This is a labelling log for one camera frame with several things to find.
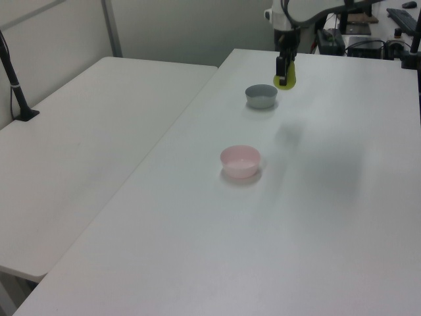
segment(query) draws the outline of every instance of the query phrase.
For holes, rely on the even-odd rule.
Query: table surface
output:
[[[215,67],[107,57],[0,131],[0,271],[39,281]]]
[[[252,110],[276,55],[227,58],[16,316],[421,314],[416,72],[298,54]],[[236,144],[254,177],[221,171]]]
[[[370,29],[372,35],[365,36],[365,35],[344,35],[343,41],[345,42],[345,46],[348,47],[349,38],[351,36],[360,36],[360,37],[373,37],[373,38],[380,38],[381,40],[387,41],[391,40],[393,38],[393,35],[395,33],[395,29],[398,28],[398,25],[393,21],[391,18],[387,17],[387,8],[392,9],[401,9],[402,4],[406,3],[408,1],[405,0],[385,0],[379,3],[374,3],[372,5],[372,14],[379,20],[378,23],[370,24]],[[414,9],[407,9],[408,13],[411,14],[411,16],[418,20],[418,15],[420,13],[420,6],[421,1],[417,0],[418,6]],[[335,28],[335,18],[329,18],[324,26],[325,29],[329,28]],[[336,28],[339,28],[339,19],[336,22]],[[412,44],[412,36],[408,36],[406,33],[403,33],[401,38],[405,43],[408,45]]]

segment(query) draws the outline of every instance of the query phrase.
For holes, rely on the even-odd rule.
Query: desk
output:
[[[0,271],[39,282],[215,67],[105,58],[0,131]]]
[[[416,72],[298,54],[276,108],[246,107],[276,55],[227,58],[16,316],[421,313]],[[221,172],[234,144],[258,175]]]
[[[398,25],[393,21],[391,18],[387,17],[387,8],[392,9],[402,9],[402,4],[408,1],[405,0],[385,0],[379,3],[374,3],[372,5],[372,14],[379,20],[378,23],[370,24],[370,29],[372,35],[365,36],[365,35],[344,35],[343,41],[345,42],[345,46],[348,47],[349,38],[351,36],[362,36],[362,37],[373,37],[373,38],[380,38],[381,40],[387,41],[389,37],[393,37],[395,33],[395,29],[398,28]],[[415,1],[418,3],[417,8],[414,9],[407,9],[408,13],[411,16],[418,20],[418,14],[420,13],[421,8],[421,1]],[[335,28],[335,18],[329,18],[326,21],[324,26],[325,29]],[[336,22],[336,28],[339,28],[339,19]],[[408,36],[406,33],[402,34],[402,40],[405,43],[411,45],[412,44],[412,36]]]

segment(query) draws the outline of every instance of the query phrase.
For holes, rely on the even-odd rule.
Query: black device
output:
[[[364,38],[361,36],[353,36],[349,38],[347,56],[381,59],[382,47],[383,43],[380,41],[380,38]]]
[[[316,43],[321,55],[342,56],[345,54],[345,43],[339,30],[318,30]]]
[[[20,115],[15,117],[15,120],[23,120],[24,122],[29,121],[33,117],[39,114],[39,111],[32,110],[29,108],[28,104],[26,103],[24,93],[22,88],[20,87],[18,77],[16,77],[16,73],[14,72],[11,56],[9,53],[9,48],[7,47],[6,40],[3,37],[3,34],[0,31],[0,59],[5,67],[7,77],[9,78],[9,82],[11,83],[11,88],[16,96],[16,100],[18,100],[18,104],[20,107]]]
[[[408,12],[399,9],[386,9],[386,11],[404,33],[410,36],[415,35],[416,21]]]
[[[404,3],[402,5],[402,8],[404,8],[404,9],[413,9],[413,8],[416,8],[416,6],[417,6],[417,4],[416,4],[415,1],[409,1],[409,2]]]

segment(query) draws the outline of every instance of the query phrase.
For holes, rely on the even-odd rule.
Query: black cable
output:
[[[10,51],[9,51],[9,46],[7,46],[6,39],[3,36],[3,33],[1,33],[1,31],[0,31],[0,40],[3,42],[3,45],[6,47],[7,55],[10,58],[11,54],[10,54]],[[12,120],[14,120],[13,107],[12,106],[13,106],[13,88],[11,87],[11,116],[12,116]]]
[[[12,100],[13,100],[13,89],[11,87],[11,115],[12,115],[12,120],[14,120],[14,116],[13,116],[13,108],[12,108]]]
[[[371,40],[367,40],[367,41],[359,41],[358,43],[354,43],[350,46],[348,46],[347,48],[345,48],[345,51],[347,51],[350,48],[354,48],[356,46],[360,46],[360,45],[364,45],[364,44],[368,44],[368,43],[374,43],[374,42],[380,42],[383,43],[382,48],[384,48],[386,46],[386,42],[382,41],[381,39],[371,39]]]
[[[11,56],[11,54],[9,53],[9,46],[7,46],[6,39],[5,39],[5,37],[3,36],[3,33],[1,33],[1,31],[0,31],[0,39],[1,39],[1,41],[3,42],[4,46],[6,47],[6,50],[7,50],[7,55],[10,57],[10,56]]]

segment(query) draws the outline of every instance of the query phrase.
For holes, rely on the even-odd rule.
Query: white wall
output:
[[[100,58],[112,55],[100,0],[66,0],[3,35],[30,107]],[[11,121],[9,87],[0,66],[0,128]]]
[[[112,0],[124,57],[220,66],[233,48],[273,50],[272,0]]]

